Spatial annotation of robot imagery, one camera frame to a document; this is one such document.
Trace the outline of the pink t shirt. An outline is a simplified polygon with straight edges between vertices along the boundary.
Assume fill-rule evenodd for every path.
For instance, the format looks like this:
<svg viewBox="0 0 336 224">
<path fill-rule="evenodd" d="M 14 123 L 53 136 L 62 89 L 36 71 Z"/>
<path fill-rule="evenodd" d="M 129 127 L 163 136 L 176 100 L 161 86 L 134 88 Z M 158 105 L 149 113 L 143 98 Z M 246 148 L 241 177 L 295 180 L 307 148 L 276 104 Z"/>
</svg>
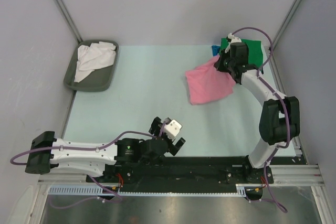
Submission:
<svg viewBox="0 0 336 224">
<path fill-rule="evenodd" d="M 236 82 L 229 73 L 216 70 L 214 64 L 218 60 L 219 55 L 213 56 L 207 63 L 185 72 L 192 105 L 217 101 L 233 93 Z"/>
</svg>

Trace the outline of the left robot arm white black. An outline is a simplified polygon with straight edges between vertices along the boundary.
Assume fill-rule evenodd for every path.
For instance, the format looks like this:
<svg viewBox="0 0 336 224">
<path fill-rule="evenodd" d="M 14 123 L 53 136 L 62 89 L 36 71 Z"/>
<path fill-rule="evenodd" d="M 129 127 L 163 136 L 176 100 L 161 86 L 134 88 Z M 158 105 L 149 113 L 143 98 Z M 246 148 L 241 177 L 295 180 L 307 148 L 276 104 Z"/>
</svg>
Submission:
<svg viewBox="0 0 336 224">
<path fill-rule="evenodd" d="M 156 117 L 148 133 L 139 133 L 141 139 L 126 138 L 126 131 L 116 140 L 100 144 L 65 141 L 46 131 L 32 141 L 25 172 L 42 175 L 58 169 L 110 182 L 116 175 L 113 166 L 149 164 L 166 153 L 176 155 L 185 143 L 177 137 L 181 129 L 175 119 Z"/>
</svg>

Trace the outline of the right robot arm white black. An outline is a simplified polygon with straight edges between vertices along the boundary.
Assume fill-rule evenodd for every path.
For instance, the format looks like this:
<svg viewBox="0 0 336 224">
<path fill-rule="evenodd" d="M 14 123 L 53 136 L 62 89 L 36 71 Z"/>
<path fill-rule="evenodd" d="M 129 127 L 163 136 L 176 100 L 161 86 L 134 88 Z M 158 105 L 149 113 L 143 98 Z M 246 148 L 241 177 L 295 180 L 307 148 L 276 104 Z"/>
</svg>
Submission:
<svg viewBox="0 0 336 224">
<path fill-rule="evenodd" d="M 292 138 L 299 135 L 299 101 L 296 97 L 288 97 L 273 88 L 257 66 L 249 63 L 249 48 L 245 42 L 231 40 L 221 51 L 214 67 L 217 71 L 230 74 L 262 106 L 260 140 L 248 155 L 250 165 L 242 169 L 243 179 L 254 183 L 261 177 L 260 168 L 269 165 L 277 151 L 287 148 Z"/>
</svg>

